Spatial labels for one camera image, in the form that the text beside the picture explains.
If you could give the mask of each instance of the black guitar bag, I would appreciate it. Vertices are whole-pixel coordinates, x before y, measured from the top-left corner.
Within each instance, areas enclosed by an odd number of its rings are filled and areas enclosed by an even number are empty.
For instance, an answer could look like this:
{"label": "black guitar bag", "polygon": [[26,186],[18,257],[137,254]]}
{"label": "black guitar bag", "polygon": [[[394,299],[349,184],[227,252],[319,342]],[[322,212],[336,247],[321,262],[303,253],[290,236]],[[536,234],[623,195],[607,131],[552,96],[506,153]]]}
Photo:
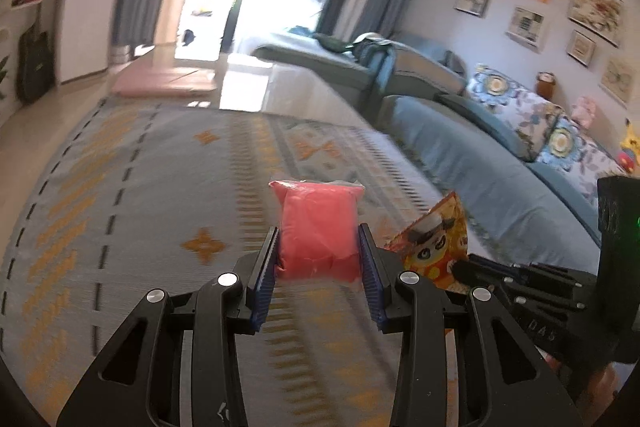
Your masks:
{"label": "black guitar bag", "polygon": [[36,22],[18,42],[18,71],[15,90],[23,103],[33,103],[55,83],[53,54],[46,32],[40,32],[41,5],[38,4]]}

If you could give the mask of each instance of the snack bag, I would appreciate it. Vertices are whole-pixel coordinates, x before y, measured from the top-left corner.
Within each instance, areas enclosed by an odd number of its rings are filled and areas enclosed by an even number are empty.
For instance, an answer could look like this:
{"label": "snack bag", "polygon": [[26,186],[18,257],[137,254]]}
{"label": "snack bag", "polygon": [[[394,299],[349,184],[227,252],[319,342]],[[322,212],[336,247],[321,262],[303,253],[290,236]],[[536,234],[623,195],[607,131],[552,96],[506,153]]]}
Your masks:
{"label": "snack bag", "polygon": [[451,266],[466,259],[466,217],[455,192],[394,237],[385,248],[398,253],[404,269],[415,271],[446,289],[455,282]]}
{"label": "snack bag", "polygon": [[269,186],[282,205],[277,276],[358,279],[358,200],[364,187],[293,181],[274,181]]}

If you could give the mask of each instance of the pink mat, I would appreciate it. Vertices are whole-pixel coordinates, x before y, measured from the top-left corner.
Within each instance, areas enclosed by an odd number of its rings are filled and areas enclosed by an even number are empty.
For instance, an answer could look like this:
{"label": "pink mat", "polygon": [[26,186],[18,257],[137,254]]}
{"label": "pink mat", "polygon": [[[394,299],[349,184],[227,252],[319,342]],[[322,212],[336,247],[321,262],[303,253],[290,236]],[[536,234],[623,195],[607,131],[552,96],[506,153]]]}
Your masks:
{"label": "pink mat", "polygon": [[118,75],[111,92],[119,96],[193,96],[214,89],[213,71],[195,68],[148,68],[143,60]]}

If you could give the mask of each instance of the triangular cutout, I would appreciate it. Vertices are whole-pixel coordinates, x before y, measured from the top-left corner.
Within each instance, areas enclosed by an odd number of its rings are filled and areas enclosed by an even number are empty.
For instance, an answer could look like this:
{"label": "triangular cutout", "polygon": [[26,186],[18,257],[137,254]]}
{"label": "triangular cutout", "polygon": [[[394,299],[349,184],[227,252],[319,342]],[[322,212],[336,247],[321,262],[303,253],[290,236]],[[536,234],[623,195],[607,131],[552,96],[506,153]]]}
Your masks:
{"label": "triangular cutout", "polygon": [[132,385],[136,381],[136,371],[138,370],[145,331],[146,321],[138,321],[107,367],[104,368],[101,375],[104,380],[124,385]]}
{"label": "triangular cutout", "polygon": [[536,378],[536,370],[529,359],[520,349],[518,343],[507,331],[507,328],[498,321],[492,321],[495,345],[500,357],[502,379],[506,384],[512,384]]}

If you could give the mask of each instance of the blue gripper pad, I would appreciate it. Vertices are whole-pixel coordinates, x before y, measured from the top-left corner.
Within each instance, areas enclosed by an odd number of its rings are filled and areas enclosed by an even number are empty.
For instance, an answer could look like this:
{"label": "blue gripper pad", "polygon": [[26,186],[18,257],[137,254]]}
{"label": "blue gripper pad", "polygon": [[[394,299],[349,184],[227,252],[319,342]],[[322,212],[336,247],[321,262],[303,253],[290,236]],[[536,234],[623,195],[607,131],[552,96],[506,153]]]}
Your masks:
{"label": "blue gripper pad", "polygon": [[251,275],[247,292],[251,292],[251,324],[254,331],[267,320],[269,304],[276,285],[275,265],[280,253],[280,234],[278,229],[271,229],[262,245],[254,272]]}
{"label": "blue gripper pad", "polygon": [[372,248],[376,248],[373,239],[362,226],[358,227],[358,247],[360,248],[360,269],[362,271],[362,285],[369,303],[369,313],[378,329],[384,328],[387,322],[385,312],[385,296],[380,274],[373,258]]}

